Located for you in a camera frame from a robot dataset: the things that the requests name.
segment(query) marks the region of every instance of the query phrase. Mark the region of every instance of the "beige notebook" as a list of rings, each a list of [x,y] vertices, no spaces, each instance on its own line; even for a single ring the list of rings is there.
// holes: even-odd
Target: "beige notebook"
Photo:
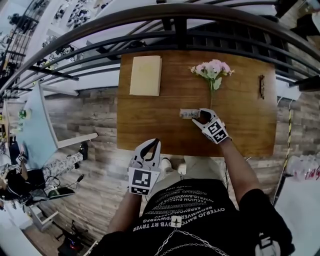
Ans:
[[[160,56],[134,57],[130,95],[159,96],[161,65]]]

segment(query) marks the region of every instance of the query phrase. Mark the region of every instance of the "wooden table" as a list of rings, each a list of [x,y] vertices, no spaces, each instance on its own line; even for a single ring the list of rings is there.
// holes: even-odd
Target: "wooden table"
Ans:
[[[131,96],[133,57],[162,58],[159,96]],[[124,54],[118,88],[117,147],[134,150],[142,142],[158,138],[161,153],[185,156],[221,156],[180,109],[210,108],[207,82],[190,67],[218,59],[235,73],[222,79],[214,93],[212,109],[225,123],[239,151],[247,157],[272,156],[277,122],[276,74],[272,64],[231,54],[206,51],[148,51]],[[264,99],[259,94],[259,76],[264,75]]]

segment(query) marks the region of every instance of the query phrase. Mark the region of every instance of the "shoe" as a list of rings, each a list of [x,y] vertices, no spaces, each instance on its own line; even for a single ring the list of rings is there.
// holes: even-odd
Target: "shoe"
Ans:
[[[83,161],[88,159],[88,143],[86,141],[80,144],[79,152],[83,155]]]
[[[172,164],[168,158],[163,158],[161,161],[161,170],[166,172],[167,169],[172,168]]]

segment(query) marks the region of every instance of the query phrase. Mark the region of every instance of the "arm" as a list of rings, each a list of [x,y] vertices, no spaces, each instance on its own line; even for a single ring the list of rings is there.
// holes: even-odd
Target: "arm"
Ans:
[[[261,189],[259,180],[254,170],[239,153],[231,139],[226,138],[219,146],[221,147],[230,180],[234,189],[237,203],[250,190]]]
[[[26,181],[28,179],[28,171],[27,171],[24,159],[22,159],[22,161],[21,161],[21,168],[22,168],[21,176]]]
[[[0,190],[6,190],[7,184],[4,182],[2,178],[0,178]]]
[[[140,213],[142,196],[127,191],[118,210],[110,221],[107,234],[126,231],[138,218]]]

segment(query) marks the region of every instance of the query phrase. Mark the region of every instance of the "black t-shirt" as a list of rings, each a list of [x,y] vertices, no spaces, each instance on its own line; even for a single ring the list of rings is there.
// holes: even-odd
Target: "black t-shirt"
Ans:
[[[21,174],[11,171],[7,175],[7,190],[13,195],[13,198],[27,196],[29,192],[46,187],[44,174],[40,169],[34,169],[27,172],[28,179],[25,180]]]
[[[172,216],[181,217],[181,227],[171,227]],[[294,250],[290,230],[261,190],[247,192],[236,210],[221,181],[186,179],[156,193],[132,228],[105,235],[91,256],[286,256]]]

